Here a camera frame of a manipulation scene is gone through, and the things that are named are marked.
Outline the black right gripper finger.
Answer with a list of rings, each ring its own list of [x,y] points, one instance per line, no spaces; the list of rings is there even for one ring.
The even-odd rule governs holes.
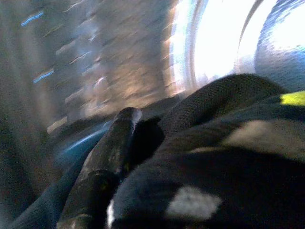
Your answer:
[[[58,229],[100,229],[117,186],[130,169],[129,148],[141,110],[127,107],[88,154],[66,199]]]

